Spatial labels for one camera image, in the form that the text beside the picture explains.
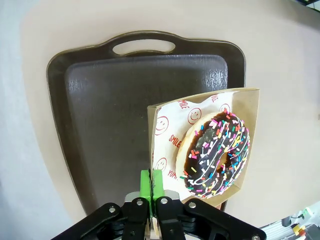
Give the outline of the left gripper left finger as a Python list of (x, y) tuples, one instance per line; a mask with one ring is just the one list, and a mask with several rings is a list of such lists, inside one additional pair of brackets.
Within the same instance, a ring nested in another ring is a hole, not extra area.
[(151, 171), (140, 173), (140, 191), (119, 206), (108, 202), (58, 234), (55, 240), (144, 240), (150, 219)]

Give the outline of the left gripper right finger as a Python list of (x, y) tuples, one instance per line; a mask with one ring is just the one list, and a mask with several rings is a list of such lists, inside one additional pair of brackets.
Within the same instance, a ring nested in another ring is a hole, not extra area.
[(163, 240), (265, 240), (266, 233), (198, 198), (182, 203), (175, 191), (165, 191), (161, 170), (153, 170), (151, 199)]

